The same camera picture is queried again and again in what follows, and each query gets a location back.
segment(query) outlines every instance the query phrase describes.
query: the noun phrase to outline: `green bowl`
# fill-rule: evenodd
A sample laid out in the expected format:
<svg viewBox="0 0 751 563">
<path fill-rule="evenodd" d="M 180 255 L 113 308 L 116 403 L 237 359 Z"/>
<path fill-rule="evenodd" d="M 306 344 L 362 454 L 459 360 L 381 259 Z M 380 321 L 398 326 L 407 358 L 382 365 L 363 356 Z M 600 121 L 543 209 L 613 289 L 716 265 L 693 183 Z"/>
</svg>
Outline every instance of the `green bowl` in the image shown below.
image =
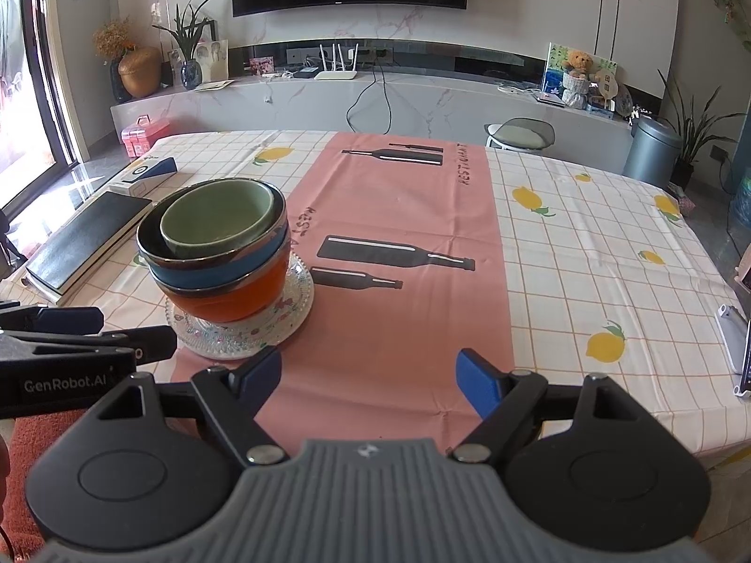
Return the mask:
<svg viewBox="0 0 751 563">
<path fill-rule="evenodd" d="M 256 180 L 228 178 L 185 193 L 159 223 L 177 258 L 202 258 L 242 248 L 272 224 L 274 196 Z"/>
</svg>

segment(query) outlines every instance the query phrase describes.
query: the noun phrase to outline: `blue bowl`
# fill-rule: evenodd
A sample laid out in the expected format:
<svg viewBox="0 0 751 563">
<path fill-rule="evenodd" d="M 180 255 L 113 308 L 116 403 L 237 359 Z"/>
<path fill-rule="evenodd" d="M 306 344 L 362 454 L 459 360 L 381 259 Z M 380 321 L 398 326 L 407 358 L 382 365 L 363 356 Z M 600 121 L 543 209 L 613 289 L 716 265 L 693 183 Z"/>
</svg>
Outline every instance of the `blue bowl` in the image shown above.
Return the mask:
<svg viewBox="0 0 751 563">
<path fill-rule="evenodd" d="M 288 229 L 289 225 L 285 222 L 263 247 L 230 263 L 198 270 L 164 268 L 154 263 L 149 263 L 149 266 L 154 275 L 168 286 L 186 289 L 223 286 L 266 264 L 282 246 Z"/>
<path fill-rule="evenodd" d="M 164 212 L 179 197 L 217 180 L 200 182 L 181 188 L 169 197 L 154 205 L 151 212 L 138 225 L 136 241 L 140 255 L 148 263 L 160 281 L 179 289 L 203 289 L 226 285 L 241 278 L 268 261 L 282 246 L 289 230 L 287 203 L 284 195 L 271 184 L 268 186 L 274 195 L 274 217 L 267 231 L 253 242 L 243 247 L 202 258 L 176 258 L 164 243 L 159 223 Z"/>
</svg>

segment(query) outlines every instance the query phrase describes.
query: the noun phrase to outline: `potted plant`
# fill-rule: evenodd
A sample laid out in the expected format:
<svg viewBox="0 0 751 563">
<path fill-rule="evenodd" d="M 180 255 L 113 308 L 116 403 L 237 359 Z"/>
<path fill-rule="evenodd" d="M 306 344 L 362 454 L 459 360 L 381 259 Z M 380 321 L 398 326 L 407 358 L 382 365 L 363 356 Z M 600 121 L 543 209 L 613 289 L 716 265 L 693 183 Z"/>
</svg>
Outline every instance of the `potted plant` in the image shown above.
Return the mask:
<svg viewBox="0 0 751 563">
<path fill-rule="evenodd" d="M 195 53 L 195 47 L 198 46 L 198 41 L 204 33 L 204 27 L 209 23 L 209 19 L 206 17 L 204 17 L 202 21 L 196 23 L 198 12 L 200 12 L 200 9 L 203 8 L 209 0 L 201 2 L 198 8 L 193 8 L 193 6 L 191 6 L 191 1 L 192 0 L 189 0 L 188 5 L 183 8 L 182 16 L 180 15 L 179 6 L 175 5 L 176 14 L 174 30 L 161 25 L 153 26 L 158 30 L 171 33 L 175 42 L 177 42 L 178 48 L 183 52 L 183 58 L 185 58 L 185 60 L 180 67 L 180 80 L 183 81 L 183 86 L 190 91 L 196 88 L 204 80 L 203 73 L 201 73 L 200 70 L 200 64 L 194 59 L 193 55 Z M 185 23 L 185 13 L 188 12 L 188 8 L 190 8 L 191 17 L 189 19 L 190 22 Z"/>
<path fill-rule="evenodd" d="M 664 120 L 673 127 L 682 140 L 681 154 L 675 162 L 673 168 L 673 175 L 670 181 L 680 186 L 682 189 L 686 189 L 686 186 L 691 179 L 694 172 L 693 162 L 701 149 L 701 147 L 708 142 L 732 142 L 737 143 L 737 140 L 719 135 L 710 135 L 712 127 L 716 123 L 722 121 L 725 118 L 737 118 L 738 116 L 745 116 L 746 112 L 734 112 L 733 114 L 723 114 L 722 116 L 709 116 L 709 108 L 715 101 L 718 94 L 720 94 L 721 86 L 717 87 L 712 93 L 712 97 L 709 98 L 705 104 L 704 109 L 701 111 L 701 117 L 697 119 L 696 111 L 694 110 L 694 98 L 691 97 L 689 107 L 686 108 L 686 103 L 683 101 L 683 95 L 681 94 L 681 88 L 677 82 L 673 82 L 675 92 L 677 93 L 677 99 L 673 95 L 673 89 L 667 80 L 659 72 L 659 77 L 662 78 L 662 84 L 665 85 L 665 95 L 673 106 L 676 115 L 676 124 L 673 124 L 670 120 L 665 118 Z"/>
<path fill-rule="evenodd" d="M 109 61 L 110 83 L 115 101 L 117 103 L 129 101 L 132 96 L 125 89 L 123 80 L 120 78 L 119 64 L 126 54 L 136 49 L 136 45 L 130 39 L 130 19 L 126 18 L 125 21 L 115 19 L 106 23 L 94 32 L 93 41 L 96 54 L 104 57 L 105 65 Z"/>
</svg>

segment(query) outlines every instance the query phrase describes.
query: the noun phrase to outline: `gray trash can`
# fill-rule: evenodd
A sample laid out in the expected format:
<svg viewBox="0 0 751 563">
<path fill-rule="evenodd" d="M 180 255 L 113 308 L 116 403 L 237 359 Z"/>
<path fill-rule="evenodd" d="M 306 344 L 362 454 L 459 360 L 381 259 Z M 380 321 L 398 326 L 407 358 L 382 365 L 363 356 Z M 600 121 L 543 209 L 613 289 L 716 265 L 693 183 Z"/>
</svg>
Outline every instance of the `gray trash can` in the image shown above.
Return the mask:
<svg viewBox="0 0 751 563">
<path fill-rule="evenodd" d="M 666 188 L 675 160 L 681 153 L 681 137 L 667 124 L 646 117 L 639 118 L 632 135 L 634 141 L 623 174 L 657 188 Z"/>
</svg>

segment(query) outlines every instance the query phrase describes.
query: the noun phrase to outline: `black notebook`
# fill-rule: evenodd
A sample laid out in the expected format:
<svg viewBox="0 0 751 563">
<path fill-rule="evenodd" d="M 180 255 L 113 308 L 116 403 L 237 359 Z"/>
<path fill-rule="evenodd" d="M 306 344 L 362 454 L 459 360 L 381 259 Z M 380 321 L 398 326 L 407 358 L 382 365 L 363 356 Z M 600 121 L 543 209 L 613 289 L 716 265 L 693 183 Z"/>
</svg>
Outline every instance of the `black notebook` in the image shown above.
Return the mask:
<svg viewBox="0 0 751 563">
<path fill-rule="evenodd" d="M 151 208 L 151 199 L 105 192 L 54 233 L 26 269 L 59 294 L 68 289 Z"/>
</svg>

